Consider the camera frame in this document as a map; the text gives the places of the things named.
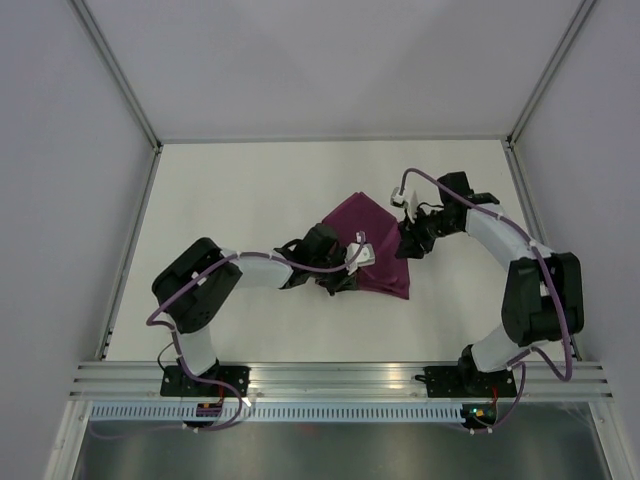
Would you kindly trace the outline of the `purple cloth napkin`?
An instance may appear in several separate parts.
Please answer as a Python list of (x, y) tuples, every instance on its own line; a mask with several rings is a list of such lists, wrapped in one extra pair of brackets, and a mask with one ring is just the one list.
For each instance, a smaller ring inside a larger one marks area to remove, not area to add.
[(375, 263), (359, 267), (356, 280), (359, 290), (409, 299), (410, 273), (406, 259), (398, 259), (400, 245), (398, 220), (363, 192), (345, 199), (323, 220), (337, 234), (343, 246), (354, 243), (363, 232), (373, 247)]

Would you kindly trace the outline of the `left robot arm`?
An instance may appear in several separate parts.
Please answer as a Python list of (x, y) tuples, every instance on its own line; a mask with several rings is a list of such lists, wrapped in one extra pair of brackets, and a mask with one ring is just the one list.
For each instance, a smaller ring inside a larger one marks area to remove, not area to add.
[(234, 291), (289, 290), (312, 280), (335, 295), (355, 290), (358, 270), (375, 260), (364, 232), (343, 244), (334, 229), (321, 223), (303, 238), (267, 252), (226, 249), (203, 237), (152, 282), (158, 307), (146, 325), (168, 330), (184, 385), (195, 395), (206, 396), (218, 384), (211, 323)]

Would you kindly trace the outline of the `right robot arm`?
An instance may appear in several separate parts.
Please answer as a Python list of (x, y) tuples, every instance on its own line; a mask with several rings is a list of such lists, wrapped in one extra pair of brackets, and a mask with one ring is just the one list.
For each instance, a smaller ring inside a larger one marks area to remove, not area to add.
[(478, 193), (465, 172), (430, 183), (440, 195), (429, 210), (405, 180), (393, 191), (392, 206), (404, 212), (398, 225), (399, 259), (421, 259), (437, 240), (465, 233), (479, 242), (506, 273), (500, 323), (467, 346), (456, 371), (459, 388), (478, 395), (502, 373), (538, 355), (562, 382), (573, 377), (571, 338), (584, 327), (581, 264), (571, 252), (558, 253), (512, 220), (489, 192)]

